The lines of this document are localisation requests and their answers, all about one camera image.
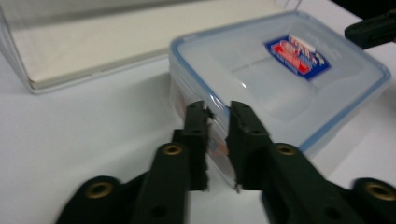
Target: red logo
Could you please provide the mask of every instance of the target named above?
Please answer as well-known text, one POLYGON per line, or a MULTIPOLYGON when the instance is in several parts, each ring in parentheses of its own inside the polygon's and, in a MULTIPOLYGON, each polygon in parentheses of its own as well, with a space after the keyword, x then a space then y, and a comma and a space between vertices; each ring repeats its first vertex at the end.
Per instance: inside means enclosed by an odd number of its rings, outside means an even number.
POLYGON ((305 75, 311 71, 311 68, 298 57, 300 50, 294 47, 290 42, 282 40, 279 44, 273 45, 272 49, 288 61, 293 67, 297 68, 301 74, 305 75))

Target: screw hole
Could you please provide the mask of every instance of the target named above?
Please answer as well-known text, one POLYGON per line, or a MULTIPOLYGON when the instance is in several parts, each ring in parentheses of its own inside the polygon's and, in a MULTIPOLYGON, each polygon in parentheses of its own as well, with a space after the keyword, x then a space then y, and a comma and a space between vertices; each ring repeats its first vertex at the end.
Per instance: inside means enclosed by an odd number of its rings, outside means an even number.
POLYGON ((341 214, 332 207, 326 207, 324 214, 332 219, 341 219, 341 214))
POLYGON ((277 150, 279 151, 280 154, 283 154, 285 156, 292 156, 296 154, 296 149, 292 147, 278 147, 277 150))
POLYGON ((370 182, 366 184, 366 191, 379 200, 396 201, 396 193, 386 186, 370 182))
POLYGON ((174 156, 183 151, 183 148, 177 146, 168 146, 163 150, 166 155, 174 156))
POLYGON ((99 182, 91 184, 85 191, 85 196, 91 199, 104 198, 113 191, 114 186, 111 183, 99 182))
POLYGON ((151 209, 152 217, 156 217, 156 218, 164 217, 166 216, 167 213, 168 213, 168 209, 162 205, 155 206, 151 209))

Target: container label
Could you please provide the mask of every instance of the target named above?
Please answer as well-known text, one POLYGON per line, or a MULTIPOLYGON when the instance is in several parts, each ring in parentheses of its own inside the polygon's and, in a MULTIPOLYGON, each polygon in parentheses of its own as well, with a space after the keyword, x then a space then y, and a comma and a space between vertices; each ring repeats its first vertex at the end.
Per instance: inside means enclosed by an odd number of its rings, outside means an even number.
POLYGON ((306 80, 332 68, 322 54, 296 36, 286 35, 263 44, 281 64, 306 80))

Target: clear plastic box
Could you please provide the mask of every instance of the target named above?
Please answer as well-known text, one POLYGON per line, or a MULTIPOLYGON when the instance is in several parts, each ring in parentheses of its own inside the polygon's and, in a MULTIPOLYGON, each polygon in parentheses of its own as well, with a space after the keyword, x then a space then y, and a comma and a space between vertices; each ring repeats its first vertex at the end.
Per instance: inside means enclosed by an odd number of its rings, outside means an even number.
POLYGON ((28 89, 40 93, 166 57, 179 35, 271 15, 298 1, 0 0, 0 50, 28 89))
POLYGON ((226 177, 229 110, 250 105, 274 142, 313 153, 389 83, 388 69, 331 29, 289 12, 176 39, 170 49, 170 101, 214 112, 209 155, 226 177))

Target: brass screw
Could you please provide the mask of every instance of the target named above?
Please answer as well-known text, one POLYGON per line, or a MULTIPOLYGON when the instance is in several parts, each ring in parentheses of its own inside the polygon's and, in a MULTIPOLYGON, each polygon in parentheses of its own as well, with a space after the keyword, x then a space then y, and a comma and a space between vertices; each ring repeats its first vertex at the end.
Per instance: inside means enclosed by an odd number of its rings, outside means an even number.
POLYGON ((85 190, 85 196, 90 199, 100 199, 109 195, 113 189, 114 185, 108 182, 93 183, 85 190))
POLYGON ((396 192, 386 186, 369 182, 366 184, 366 191, 377 199, 384 201, 396 201, 396 192))
POLYGON ((292 156, 296 154, 296 149, 293 147, 280 146, 277 148, 278 152, 285 156, 292 156))
POLYGON ((163 153, 169 156, 175 156, 180 154, 183 151, 183 148, 178 146, 167 146, 163 149, 163 153))

